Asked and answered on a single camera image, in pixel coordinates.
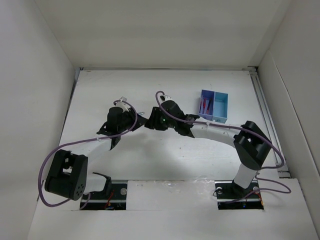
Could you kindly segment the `pink ink clear pen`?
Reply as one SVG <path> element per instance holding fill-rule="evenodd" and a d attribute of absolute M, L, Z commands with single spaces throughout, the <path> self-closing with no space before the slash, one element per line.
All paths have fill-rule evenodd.
<path fill-rule="evenodd" d="M 200 113 L 204 114 L 204 109 L 205 109 L 206 103 L 205 103 L 205 99 L 202 98 L 200 101 Z"/>

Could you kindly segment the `red gel pen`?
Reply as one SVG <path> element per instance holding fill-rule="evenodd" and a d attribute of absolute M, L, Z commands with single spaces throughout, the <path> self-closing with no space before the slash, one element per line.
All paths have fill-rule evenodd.
<path fill-rule="evenodd" d="M 204 108 L 204 113 L 206 113 L 207 112 L 207 107 L 208 107 L 208 99 L 207 98 L 204 98 L 204 100 L 205 100 L 205 108 Z"/>

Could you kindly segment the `orange cap refill pen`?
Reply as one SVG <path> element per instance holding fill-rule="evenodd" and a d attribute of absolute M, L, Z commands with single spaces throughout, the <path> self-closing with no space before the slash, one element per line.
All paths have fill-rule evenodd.
<path fill-rule="evenodd" d="M 211 109 L 212 103 L 213 103 L 213 99 L 210 98 L 210 99 L 208 100 L 208 105 L 207 105 L 207 111 L 206 111 L 207 114 L 210 113 L 210 109 Z"/>

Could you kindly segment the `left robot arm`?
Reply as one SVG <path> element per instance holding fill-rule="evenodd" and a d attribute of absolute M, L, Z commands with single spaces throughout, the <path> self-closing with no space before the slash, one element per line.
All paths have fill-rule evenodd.
<path fill-rule="evenodd" d="M 44 183 L 45 191 L 67 200 L 78 200 L 89 192 L 86 187 L 89 163 L 112 150 L 124 133 L 137 130 L 147 121 L 131 107 L 110 108 L 97 137 L 81 140 L 74 149 L 61 147 L 55 151 Z"/>

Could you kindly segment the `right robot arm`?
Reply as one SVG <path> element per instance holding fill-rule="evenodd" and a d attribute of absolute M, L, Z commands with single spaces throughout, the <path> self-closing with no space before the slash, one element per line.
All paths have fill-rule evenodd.
<path fill-rule="evenodd" d="M 174 129 L 181 136 L 213 140 L 235 148 L 240 166 L 232 181 L 231 191 L 237 197 L 249 192 L 252 180 L 262 169 L 271 150 L 269 139 L 253 121 L 231 128 L 199 115 L 185 114 L 173 100 L 153 107 L 144 126 L 157 131 Z"/>

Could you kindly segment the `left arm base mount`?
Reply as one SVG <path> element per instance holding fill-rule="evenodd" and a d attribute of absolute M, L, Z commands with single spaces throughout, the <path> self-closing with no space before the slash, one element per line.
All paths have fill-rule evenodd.
<path fill-rule="evenodd" d="M 87 177 L 79 209 L 82 211 L 124 211 L 127 208 L 128 181 L 112 180 L 94 172 Z"/>

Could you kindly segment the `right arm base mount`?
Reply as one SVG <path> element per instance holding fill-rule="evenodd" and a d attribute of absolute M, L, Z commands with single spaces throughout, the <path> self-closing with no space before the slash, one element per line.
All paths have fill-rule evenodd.
<path fill-rule="evenodd" d="M 231 180 L 218 180 L 214 182 L 212 195 L 217 199 L 219 210 L 263 210 L 261 194 L 251 193 L 257 188 L 257 180 L 253 180 L 248 188 L 242 188 Z"/>

